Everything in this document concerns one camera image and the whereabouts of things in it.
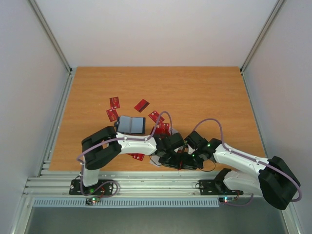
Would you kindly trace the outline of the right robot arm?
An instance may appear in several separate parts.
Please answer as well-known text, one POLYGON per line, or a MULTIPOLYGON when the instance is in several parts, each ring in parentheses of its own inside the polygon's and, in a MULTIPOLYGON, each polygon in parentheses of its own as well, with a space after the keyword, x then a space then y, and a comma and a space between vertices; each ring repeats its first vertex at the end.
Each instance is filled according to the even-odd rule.
POLYGON ((299 180, 278 156, 271 159, 253 156, 222 140, 206 140, 196 131, 192 131, 185 140, 192 157, 204 155, 238 170, 236 173, 228 172, 215 181, 216 190, 220 193, 241 190, 259 195, 279 210, 286 209, 290 202, 299 201, 302 197, 299 180))

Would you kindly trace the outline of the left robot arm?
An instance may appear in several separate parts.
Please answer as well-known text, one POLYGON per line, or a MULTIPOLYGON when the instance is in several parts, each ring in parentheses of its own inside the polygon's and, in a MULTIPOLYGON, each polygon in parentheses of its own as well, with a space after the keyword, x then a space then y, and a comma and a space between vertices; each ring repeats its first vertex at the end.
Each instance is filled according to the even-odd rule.
POLYGON ((87 194, 95 193, 100 169, 118 155, 172 156, 183 145, 184 139, 179 132, 169 136, 133 136, 117 132, 112 126, 105 127, 81 142, 82 153, 77 157, 82 165, 80 187, 87 194))

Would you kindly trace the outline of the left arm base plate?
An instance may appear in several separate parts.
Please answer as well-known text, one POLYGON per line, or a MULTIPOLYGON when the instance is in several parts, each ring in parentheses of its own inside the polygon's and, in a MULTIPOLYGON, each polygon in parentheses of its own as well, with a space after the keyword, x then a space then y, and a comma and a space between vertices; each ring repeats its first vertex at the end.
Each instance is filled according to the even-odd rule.
POLYGON ((71 181, 69 195, 112 195, 113 189, 116 187, 111 180, 99 179, 97 184, 85 187, 80 187, 81 180, 74 179, 71 181))

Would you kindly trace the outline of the blue leather card holder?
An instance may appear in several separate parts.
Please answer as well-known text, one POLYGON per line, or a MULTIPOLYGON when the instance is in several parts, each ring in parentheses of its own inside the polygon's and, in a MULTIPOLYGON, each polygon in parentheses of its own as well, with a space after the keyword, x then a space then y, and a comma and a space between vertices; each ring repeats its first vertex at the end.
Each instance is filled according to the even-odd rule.
POLYGON ((120 116, 114 126, 123 134, 145 134, 146 118, 120 116))

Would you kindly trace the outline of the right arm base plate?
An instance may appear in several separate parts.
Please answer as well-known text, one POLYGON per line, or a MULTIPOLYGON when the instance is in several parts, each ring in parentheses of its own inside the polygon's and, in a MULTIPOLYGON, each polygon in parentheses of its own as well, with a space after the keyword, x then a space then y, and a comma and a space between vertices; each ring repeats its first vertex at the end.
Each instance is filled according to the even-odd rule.
POLYGON ((223 181, 214 179, 203 179, 198 181, 201 195, 243 195, 244 192, 240 190, 230 190, 226 187, 223 181))

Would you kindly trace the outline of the white card bottom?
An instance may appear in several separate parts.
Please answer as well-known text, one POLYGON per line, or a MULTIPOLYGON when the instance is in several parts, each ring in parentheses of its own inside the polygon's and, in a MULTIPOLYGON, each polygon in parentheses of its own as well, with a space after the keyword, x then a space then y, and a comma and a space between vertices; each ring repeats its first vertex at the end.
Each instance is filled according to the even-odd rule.
POLYGON ((149 156, 150 163, 154 166, 160 167, 162 166, 162 163, 159 162, 160 157, 159 156, 149 156))

